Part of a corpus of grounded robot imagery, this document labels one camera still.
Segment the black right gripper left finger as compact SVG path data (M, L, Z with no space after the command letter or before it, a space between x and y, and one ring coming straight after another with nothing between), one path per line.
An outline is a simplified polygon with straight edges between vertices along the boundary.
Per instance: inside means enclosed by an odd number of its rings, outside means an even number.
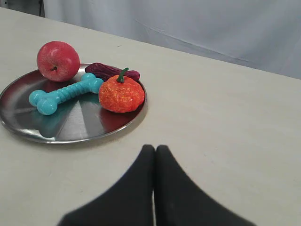
M60 226L151 226L155 149L143 145L126 173L106 192L67 213Z

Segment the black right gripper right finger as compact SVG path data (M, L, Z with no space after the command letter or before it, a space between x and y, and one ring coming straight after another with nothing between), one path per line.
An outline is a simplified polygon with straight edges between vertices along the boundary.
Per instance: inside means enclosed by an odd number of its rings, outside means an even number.
M252 226L200 189L166 145L156 149L154 199L158 226Z

